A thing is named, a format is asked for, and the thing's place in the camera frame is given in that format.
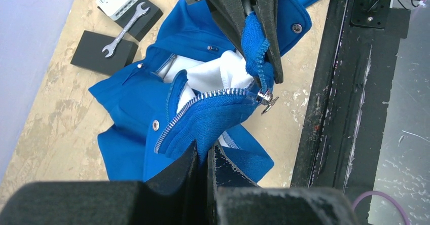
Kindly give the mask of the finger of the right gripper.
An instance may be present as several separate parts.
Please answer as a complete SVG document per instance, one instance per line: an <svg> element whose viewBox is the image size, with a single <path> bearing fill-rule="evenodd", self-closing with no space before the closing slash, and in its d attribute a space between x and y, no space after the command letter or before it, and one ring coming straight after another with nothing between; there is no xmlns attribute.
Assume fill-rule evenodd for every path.
<svg viewBox="0 0 430 225"><path fill-rule="evenodd" d="M277 37L278 0L255 0L253 8L270 44L266 59L272 65L275 83L280 84L283 82L283 70Z"/></svg>
<svg viewBox="0 0 430 225"><path fill-rule="evenodd" d="M205 2L218 28L244 55L241 39L246 15L242 0L205 0Z"/></svg>

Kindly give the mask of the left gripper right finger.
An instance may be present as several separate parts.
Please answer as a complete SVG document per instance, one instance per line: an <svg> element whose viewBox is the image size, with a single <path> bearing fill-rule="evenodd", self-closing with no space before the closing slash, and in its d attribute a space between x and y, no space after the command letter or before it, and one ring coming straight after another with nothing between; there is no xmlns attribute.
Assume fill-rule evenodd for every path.
<svg viewBox="0 0 430 225"><path fill-rule="evenodd" d="M330 188L263 188L216 143L207 159L209 224L358 224L350 202Z"/></svg>

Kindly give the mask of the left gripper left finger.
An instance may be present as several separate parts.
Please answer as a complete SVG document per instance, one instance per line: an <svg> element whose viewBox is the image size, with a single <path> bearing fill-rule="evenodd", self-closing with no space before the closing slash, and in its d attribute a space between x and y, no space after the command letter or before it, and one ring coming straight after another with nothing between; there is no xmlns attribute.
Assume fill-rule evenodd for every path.
<svg viewBox="0 0 430 225"><path fill-rule="evenodd" d="M1 224L192 224L195 144L141 181L33 182L1 211Z"/></svg>

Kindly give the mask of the blue zip jacket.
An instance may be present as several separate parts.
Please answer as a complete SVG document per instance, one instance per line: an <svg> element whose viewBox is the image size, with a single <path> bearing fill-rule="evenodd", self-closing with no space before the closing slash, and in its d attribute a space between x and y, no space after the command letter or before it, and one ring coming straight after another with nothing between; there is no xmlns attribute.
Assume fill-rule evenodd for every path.
<svg viewBox="0 0 430 225"><path fill-rule="evenodd" d="M196 143L200 166L219 141L251 181L273 160L243 127L260 105L270 108L272 45L255 12L246 14L244 52L222 33L205 2L179 0L143 60L90 87L113 125L98 135L111 181L148 181Z"/></svg>

